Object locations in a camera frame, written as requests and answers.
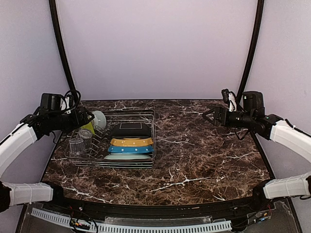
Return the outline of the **yellow polka dot plate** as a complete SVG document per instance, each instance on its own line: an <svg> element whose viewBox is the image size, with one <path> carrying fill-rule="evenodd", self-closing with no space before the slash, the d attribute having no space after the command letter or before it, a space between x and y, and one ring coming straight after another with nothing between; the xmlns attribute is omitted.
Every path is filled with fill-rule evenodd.
<svg viewBox="0 0 311 233"><path fill-rule="evenodd" d="M153 144L151 137L149 138L112 138L110 141L112 146L118 147L143 147Z"/></svg>

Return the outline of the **right black frame post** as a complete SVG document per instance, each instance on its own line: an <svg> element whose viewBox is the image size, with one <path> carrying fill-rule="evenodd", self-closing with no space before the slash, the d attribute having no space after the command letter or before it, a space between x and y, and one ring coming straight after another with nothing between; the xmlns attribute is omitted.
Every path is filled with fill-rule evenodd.
<svg viewBox="0 0 311 233"><path fill-rule="evenodd" d="M250 70L252 67L252 63L253 63L253 59L255 56L256 47L257 47L260 26L261 26L261 21L262 21L262 15L263 15L263 9L264 9L264 0L258 0L248 55L246 58L245 67L243 70L241 82L240 82L238 93L236 96L237 103L240 103L242 99L242 94L246 88L246 84L249 78Z"/></svg>

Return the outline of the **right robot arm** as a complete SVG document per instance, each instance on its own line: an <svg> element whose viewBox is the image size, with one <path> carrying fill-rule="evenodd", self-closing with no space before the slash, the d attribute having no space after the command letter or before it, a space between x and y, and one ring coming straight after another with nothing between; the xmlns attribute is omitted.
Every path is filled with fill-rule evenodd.
<svg viewBox="0 0 311 233"><path fill-rule="evenodd" d="M223 89L222 96L228 107L214 107L202 114L203 119L213 125L247 129L250 133L256 133L267 140L287 147L307 161L311 160L310 134L298 129L287 119L274 114L266 115L261 92L244 92L241 109L238 108L233 92ZM308 198L310 195L310 172L284 179L263 181L253 189L255 198L266 200L297 196Z"/></svg>

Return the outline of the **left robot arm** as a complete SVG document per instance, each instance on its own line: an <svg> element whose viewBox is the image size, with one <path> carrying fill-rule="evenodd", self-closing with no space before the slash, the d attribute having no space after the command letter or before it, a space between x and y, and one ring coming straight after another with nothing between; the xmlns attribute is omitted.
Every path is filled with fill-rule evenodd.
<svg viewBox="0 0 311 233"><path fill-rule="evenodd" d="M94 114L80 106L80 100L73 96L80 92L70 90L65 95L44 93L40 106L33 114L24 117L14 130L0 143L0 172L3 174L10 164L29 146L55 131L70 133L90 123ZM0 210L11 206L61 200L64 190L51 182L40 183L0 183Z"/></svg>

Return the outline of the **left black frame post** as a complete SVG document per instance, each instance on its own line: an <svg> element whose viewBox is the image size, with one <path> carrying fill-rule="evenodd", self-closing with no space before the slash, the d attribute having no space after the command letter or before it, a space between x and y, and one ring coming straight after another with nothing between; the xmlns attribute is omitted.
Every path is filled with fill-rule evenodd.
<svg viewBox="0 0 311 233"><path fill-rule="evenodd" d="M66 81L67 81L69 90L76 90L74 80L71 74L71 70L69 67L69 62L68 62L65 46L64 46L64 41L63 41L63 37L61 33L61 27L60 27L55 0L49 0L49 8L50 8L50 14L51 14L52 25L53 25L53 30L54 30L54 36L55 36L60 60L62 63L63 71L66 77Z"/></svg>

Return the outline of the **clear ribbed glass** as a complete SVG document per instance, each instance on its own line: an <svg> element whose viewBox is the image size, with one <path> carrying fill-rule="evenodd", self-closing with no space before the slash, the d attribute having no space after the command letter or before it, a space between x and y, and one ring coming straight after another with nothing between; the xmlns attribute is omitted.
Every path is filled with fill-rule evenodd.
<svg viewBox="0 0 311 233"><path fill-rule="evenodd" d="M77 156L85 153L85 144L81 138L72 138L69 140L70 156Z"/></svg>

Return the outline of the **clear faceted glass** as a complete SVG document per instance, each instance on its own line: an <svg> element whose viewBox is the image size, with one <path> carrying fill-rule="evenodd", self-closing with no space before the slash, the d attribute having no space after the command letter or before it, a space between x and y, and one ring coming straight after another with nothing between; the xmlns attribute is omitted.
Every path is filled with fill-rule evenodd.
<svg viewBox="0 0 311 233"><path fill-rule="evenodd" d="M84 142L85 148L88 149L91 147L93 133L89 129L80 129L78 132L79 138Z"/></svg>

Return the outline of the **lime green bowl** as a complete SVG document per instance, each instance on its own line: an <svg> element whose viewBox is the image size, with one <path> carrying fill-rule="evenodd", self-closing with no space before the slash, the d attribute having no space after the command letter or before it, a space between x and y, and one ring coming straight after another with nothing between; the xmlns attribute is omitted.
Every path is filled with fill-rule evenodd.
<svg viewBox="0 0 311 233"><path fill-rule="evenodd" d="M81 129L90 130L92 134L95 134L94 127L93 127L93 120L91 120L88 124L82 126Z"/></svg>

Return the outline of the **light teal checkered bowl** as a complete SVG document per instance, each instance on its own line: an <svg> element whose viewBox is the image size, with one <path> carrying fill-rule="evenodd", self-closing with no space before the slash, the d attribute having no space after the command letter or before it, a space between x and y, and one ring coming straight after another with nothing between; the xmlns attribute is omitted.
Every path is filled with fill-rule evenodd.
<svg viewBox="0 0 311 233"><path fill-rule="evenodd" d="M101 111L93 111L92 114L94 115L94 119L92 120L92 126L94 128L99 127L104 129L106 127L106 117L103 112Z"/></svg>

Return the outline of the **black frame post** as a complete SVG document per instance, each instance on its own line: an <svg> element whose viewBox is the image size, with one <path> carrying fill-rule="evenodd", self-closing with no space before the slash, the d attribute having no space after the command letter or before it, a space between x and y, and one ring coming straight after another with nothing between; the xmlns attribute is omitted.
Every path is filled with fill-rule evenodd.
<svg viewBox="0 0 311 233"><path fill-rule="evenodd" d="M61 27L60 27L55 0L49 0L49 8L50 8L50 14L51 14L52 25L53 25L53 30L54 30L54 36L55 36L60 60L62 63L63 71L66 77L66 81L67 81L69 90L76 90L74 80L71 74L71 70L69 67L69 62L68 62L65 46L64 46L64 41L63 41L63 37L61 33Z"/></svg>
<svg viewBox="0 0 311 233"><path fill-rule="evenodd" d="M236 96L237 103L240 103L242 99L242 94L246 88L246 84L249 78L250 70L252 67L252 63L253 63L253 59L255 56L256 47L257 47L260 26L261 26L261 21L262 21L262 15L263 15L263 9L264 9L264 0L258 0L248 55L246 58L245 67L243 70L241 82L240 82L238 93Z"/></svg>

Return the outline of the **blue polka dot plate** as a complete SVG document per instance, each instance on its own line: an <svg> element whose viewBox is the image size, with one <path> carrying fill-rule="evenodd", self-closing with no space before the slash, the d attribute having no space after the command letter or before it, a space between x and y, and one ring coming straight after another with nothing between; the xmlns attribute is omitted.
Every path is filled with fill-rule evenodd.
<svg viewBox="0 0 311 233"><path fill-rule="evenodd" d="M118 147L110 146L108 149L109 153L122 153L122 154L145 154L152 153L154 149L152 146L143 146L143 147Z"/></svg>

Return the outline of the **pale green plate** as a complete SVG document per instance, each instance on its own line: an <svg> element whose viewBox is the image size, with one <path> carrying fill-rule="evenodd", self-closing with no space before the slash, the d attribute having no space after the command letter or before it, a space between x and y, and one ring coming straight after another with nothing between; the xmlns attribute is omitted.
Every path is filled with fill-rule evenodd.
<svg viewBox="0 0 311 233"><path fill-rule="evenodd" d="M152 157L148 154L109 154L104 157L107 160L144 160L151 159Z"/></svg>

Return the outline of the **black square floral plate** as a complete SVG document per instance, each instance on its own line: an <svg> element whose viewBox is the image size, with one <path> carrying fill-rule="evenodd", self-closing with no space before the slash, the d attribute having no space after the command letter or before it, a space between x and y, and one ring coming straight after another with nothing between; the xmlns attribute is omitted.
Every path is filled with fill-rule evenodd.
<svg viewBox="0 0 311 233"><path fill-rule="evenodd" d="M120 123L112 129L110 135L113 138L149 138L152 130L144 123Z"/></svg>

